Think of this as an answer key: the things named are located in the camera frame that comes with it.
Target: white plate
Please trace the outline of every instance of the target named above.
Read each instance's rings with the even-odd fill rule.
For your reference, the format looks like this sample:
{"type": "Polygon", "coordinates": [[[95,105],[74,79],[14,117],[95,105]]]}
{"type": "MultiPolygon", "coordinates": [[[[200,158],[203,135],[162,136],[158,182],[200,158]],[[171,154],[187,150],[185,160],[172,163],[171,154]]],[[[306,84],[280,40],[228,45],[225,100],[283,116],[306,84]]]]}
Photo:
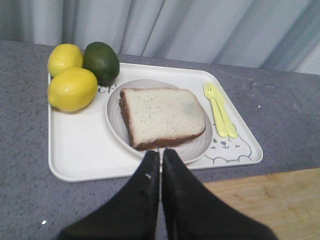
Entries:
{"type": "MultiPolygon", "coordinates": [[[[120,100],[120,91],[122,88],[160,88],[160,87],[169,87],[169,88],[176,88],[171,84],[156,81],[156,80],[149,80],[149,79],[138,79],[126,82],[120,86],[118,86],[113,93],[110,95],[109,99],[106,101],[105,104],[105,116],[106,121],[118,139],[118,141],[124,146],[124,148],[134,155],[140,157],[141,159],[145,155],[146,151],[138,151],[130,146],[129,144],[129,137],[126,125],[123,121],[121,116],[119,100],[120,100]]],[[[185,142],[175,147],[170,147],[175,149],[176,152],[179,154],[181,159],[185,164],[192,163],[199,158],[201,158],[212,142],[212,126],[211,122],[206,115],[206,126],[205,131],[203,134],[192,141],[185,142]]],[[[162,154],[165,148],[159,148],[160,158],[162,158],[162,154]]]]}
{"type": "Polygon", "coordinates": [[[125,177],[135,172],[142,157],[126,150],[113,134],[106,121],[106,102],[120,85],[140,79],[190,90],[209,117],[212,142],[200,159],[186,165],[189,169],[249,165],[262,160],[259,143],[212,74],[201,70],[120,63],[116,84],[99,87],[93,101],[84,109],[65,113],[48,105],[48,165],[57,178],[78,182],[125,177]],[[218,136],[210,102],[204,96],[206,82],[212,82],[221,91],[225,98],[225,110],[237,129],[238,138],[218,136]]]}

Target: curtain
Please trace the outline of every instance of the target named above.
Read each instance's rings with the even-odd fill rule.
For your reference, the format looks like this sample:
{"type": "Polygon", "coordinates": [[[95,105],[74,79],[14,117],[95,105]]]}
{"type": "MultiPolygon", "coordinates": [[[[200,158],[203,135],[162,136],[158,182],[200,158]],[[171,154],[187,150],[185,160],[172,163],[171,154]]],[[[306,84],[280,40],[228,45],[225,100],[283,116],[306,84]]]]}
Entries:
{"type": "Polygon", "coordinates": [[[319,0],[2,0],[2,40],[320,74],[319,0]]]}

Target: bread slice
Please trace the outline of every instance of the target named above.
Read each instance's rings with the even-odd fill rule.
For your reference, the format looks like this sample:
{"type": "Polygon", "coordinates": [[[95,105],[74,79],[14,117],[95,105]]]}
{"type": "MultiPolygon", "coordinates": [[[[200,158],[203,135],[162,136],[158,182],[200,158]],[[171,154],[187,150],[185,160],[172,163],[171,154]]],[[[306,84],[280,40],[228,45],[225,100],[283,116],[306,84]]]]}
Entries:
{"type": "Polygon", "coordinates": [[[176,146],[206,129],[205,112],[187,89],[123,88],[119,105],[129,143],[137,150],[176,146]]]}

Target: animal illustration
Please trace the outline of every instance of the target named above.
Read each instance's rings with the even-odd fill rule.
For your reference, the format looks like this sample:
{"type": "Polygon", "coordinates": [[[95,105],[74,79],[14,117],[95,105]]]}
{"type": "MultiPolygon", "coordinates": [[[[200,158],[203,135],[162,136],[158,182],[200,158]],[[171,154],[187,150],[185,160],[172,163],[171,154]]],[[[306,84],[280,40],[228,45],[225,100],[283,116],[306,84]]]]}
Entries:
{"type": "Polygon", "coordinates": [[[212,130],[212,143],[204,156],[211,159],[214,165],[225,165],[232,162],[252,162],[252,149],[240,135],[237,138],[220,137],[215,124],[213,124],[212,130]]]}

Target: white tray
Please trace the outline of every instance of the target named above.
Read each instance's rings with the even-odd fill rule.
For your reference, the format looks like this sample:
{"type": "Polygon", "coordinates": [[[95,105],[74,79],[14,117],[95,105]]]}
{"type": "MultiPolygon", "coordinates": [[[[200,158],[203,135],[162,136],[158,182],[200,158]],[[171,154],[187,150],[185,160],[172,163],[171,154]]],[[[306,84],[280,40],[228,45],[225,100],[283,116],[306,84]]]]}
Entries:
{"type": "Polygon", "coordinates": [[[81,111],[65,113],[48,105],[48,164],[57,178],[78,182],[126,177],[135,172],[142,159],[127,151],[112,134],[105,117],[105,105],[117,86],[138,79],[157,80],[189,89],[209,116],[212,144],[204,156],[187,165],[189,169],[249,165],[262,160],[259,143],[213,75],[200,70],[120,63],[116,84],[99,87],[93,101],[81,111]],[[238,138],[218,136],[210,102],[203,93],[204,84],[209,81],[222,92],[225,109],[237,129],[238,138]]]}

